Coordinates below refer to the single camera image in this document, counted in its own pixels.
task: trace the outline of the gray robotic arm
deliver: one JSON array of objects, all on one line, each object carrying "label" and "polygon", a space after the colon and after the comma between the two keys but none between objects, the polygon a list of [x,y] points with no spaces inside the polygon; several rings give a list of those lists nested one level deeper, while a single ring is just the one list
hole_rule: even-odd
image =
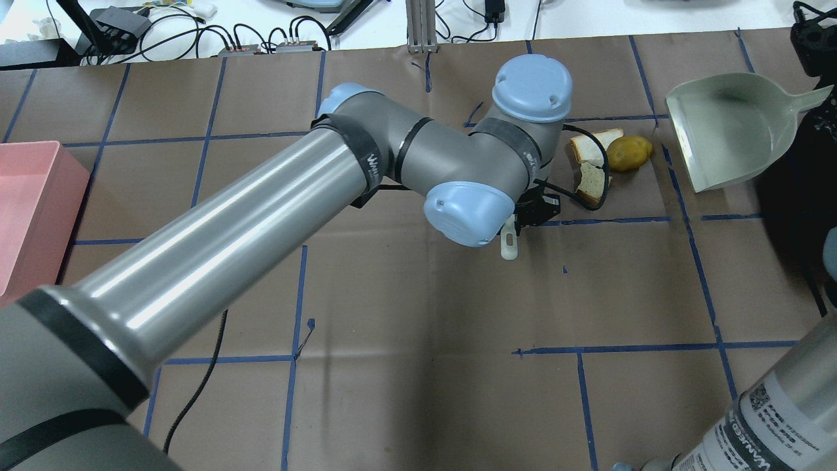
[{"label": "gray robotic arm", "polygon": [[311,132],[71,287],[0,312],[0,469],[177,469],[124,423],[156,369],[383,175],[427,196],[450,239],[483,246],[546,179],[572,81],[558,61],[509,61],[469,136],[359,85]]}]

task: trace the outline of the pink plastic container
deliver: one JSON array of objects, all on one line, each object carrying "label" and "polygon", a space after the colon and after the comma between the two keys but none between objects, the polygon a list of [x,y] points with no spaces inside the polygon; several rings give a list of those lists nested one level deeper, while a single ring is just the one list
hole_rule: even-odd
[{"label": "pink plastic container", "polygon": [[89,179],[59,142],[0,144],[0,308],[55,283]]}]

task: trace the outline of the piece of bread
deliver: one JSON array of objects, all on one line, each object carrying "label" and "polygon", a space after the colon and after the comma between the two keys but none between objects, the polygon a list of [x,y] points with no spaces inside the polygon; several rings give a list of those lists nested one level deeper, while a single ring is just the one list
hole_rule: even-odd
[{"label": "piece of bread", "polygon": [[604,170],[590,162],[581,163],[581,183],[576,194],[592,205],[598,204],[604,191]]},{"label": "piece of bread", "polygon": [[[621,127],[617,127],[607,131],[594,132],[593,135],[607,149],[611,142],[624,136],[625,131]],[[570,146],[573,148],[578,163],[590,162],[596,167],[604,165],[602,153],[598,150],[598,146],[593,142],[593,139],[587,136],[576,136],[570,139]]]}]

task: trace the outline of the dustpan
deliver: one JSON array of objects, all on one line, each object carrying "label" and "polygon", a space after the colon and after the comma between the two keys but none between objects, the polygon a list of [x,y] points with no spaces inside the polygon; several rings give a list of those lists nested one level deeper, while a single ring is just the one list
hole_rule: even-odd
[{"label": "dustpan", "polygon": [[695,192],[751,179],[790,148],[797,115],[831,86],[789,95],[758,74],[714,75],[678,85],[665,98]]}]

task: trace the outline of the black power plug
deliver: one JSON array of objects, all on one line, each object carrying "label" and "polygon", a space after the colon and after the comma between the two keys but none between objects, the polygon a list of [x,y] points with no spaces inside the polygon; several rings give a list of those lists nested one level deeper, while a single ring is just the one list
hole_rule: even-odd
[{"label": "black power plug", "polygon": [[503,23],[506,19],[506,0],[485,0],[485,22]]}]

